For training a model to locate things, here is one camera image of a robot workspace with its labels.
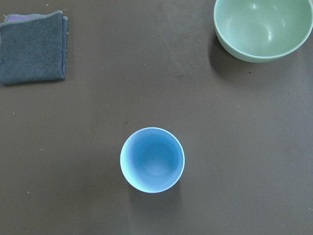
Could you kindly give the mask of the blue cup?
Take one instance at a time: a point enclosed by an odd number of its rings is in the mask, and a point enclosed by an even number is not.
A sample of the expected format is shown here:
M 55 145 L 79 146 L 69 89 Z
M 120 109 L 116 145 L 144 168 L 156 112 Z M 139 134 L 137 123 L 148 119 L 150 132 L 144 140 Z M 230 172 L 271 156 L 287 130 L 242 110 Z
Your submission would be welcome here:
M 126 181 L 145 193 L 160 193 L 181 178 L 185 155 L 169 131 L 147 127 L 131 134 L 121 149 L 120 167 Z

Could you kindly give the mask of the green bowl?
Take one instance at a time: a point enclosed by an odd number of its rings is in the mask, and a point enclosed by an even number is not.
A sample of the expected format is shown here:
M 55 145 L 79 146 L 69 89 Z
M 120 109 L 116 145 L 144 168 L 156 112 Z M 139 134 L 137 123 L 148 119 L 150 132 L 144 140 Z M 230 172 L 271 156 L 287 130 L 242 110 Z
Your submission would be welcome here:
M 280 59 L 299 49 L 313 29 L 311 0 L 218 0 L 214 27 L 222 47 L 252 63 Z

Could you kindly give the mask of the dark grey folded cloth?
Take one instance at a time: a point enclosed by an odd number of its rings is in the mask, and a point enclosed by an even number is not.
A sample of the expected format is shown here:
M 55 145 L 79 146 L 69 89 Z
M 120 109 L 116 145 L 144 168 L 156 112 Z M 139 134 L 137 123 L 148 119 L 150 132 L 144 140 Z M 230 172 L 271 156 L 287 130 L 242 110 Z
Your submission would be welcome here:
M 68 18 L 10 14 L 0 24 L 0 83 L 3 86 L 63 80 L 67 67 Z

